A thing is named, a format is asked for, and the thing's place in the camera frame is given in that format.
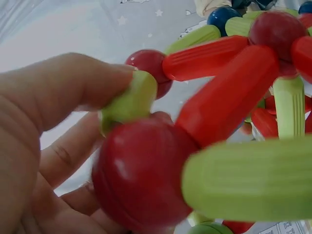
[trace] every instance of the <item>red ball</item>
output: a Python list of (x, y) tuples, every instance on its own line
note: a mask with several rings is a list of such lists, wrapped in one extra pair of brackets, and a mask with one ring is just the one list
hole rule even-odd
[(254, 225), (254, 222), (236, 222), (224, 220), (222, 224), (227, 226), (233, 232), (233, 234), (242, 234), (248, 231)]
[(304, 25), (291, 14), (268, 11), (254, 21), (249, 31), (249, 41), (255, 45), (266, 45), (275, 50), (281, 60), (292, 62), (293, 42), (307, 34)]
[(162, 70), (162, 61), (166, 55), (157, 50), (139, 50), (131, 54), (125, 64), (150, 73), (158, 83), (157, 99), (169, 92), (173, 81), (168, 79)]
[[(180, 223), (192, 211), (181, 192), (182, 168), (197, 150), (182, 129), (158, 119), (116, 127), (93, 168), (94, 187), (104, 212), (139, 233)], [(98, 177), (105, 178), (108, 186), (101, 185)], [(113, 196), (108, 199), (105, 193), (114, 194), (115, 200), (110, 201)]]

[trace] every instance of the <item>fingernail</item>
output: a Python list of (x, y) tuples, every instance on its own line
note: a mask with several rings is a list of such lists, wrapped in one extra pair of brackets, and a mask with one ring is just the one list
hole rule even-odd
[(136, 67), (128, 65), (128, 64), (113, 64), (116, 68), (123, 69), (123, 70), (130, 70), (130, 71), (135, 71), (137, 70)]

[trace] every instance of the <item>palm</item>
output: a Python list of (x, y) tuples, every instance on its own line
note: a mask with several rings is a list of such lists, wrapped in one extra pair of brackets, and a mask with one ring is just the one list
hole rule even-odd
[(31, 205), (26, 209), (21, 220), (20, 229), (29, 233), (75, 233), (75, 234), (106, 234), (111, 226), (105, 227), (98, 220), (99, 212), (91, 213), (90, 207), (80, 206), (81, 212), (71, 208), (72, 196), (58, 197), (44, 177), (39, 174)]

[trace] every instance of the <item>finger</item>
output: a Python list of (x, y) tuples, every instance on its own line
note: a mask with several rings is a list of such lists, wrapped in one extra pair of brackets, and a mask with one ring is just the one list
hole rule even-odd
[(80, 188), (62, 195), (61, 198), (72, 209), (85, 215), (91, 215), (99, 209), (92, 182), (86, 182)]
[(127, 229), (111, 220), (101, 209), (95, 211), (91, 218), (93, 218), (107, 233), (126, 234)]
[(39, 170), (52, 188), (68, 179), (103, 141), (97, 113), (88, 113), (42, 150)]
[(133, 71), (80, 54), (66, 54), (3, 74), (1, 94), (39, 132), (64, 120), (77, 106), (105, 106), (124, 91)]

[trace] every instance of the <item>dark blue ball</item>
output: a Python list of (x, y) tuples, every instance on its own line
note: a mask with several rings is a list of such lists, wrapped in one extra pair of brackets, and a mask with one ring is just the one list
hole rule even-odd
[(304, 2), (299, 8), (299, 14), (312, 13), (312, 1)]
[(207, 19), (207, 24), (216, 26), (220, 30), (221, 36), (225, 37), (227, 36), (225, 23), (233, 17), (242, 17), (242, 15), (230, 6), (221, 6), (212, 11)]

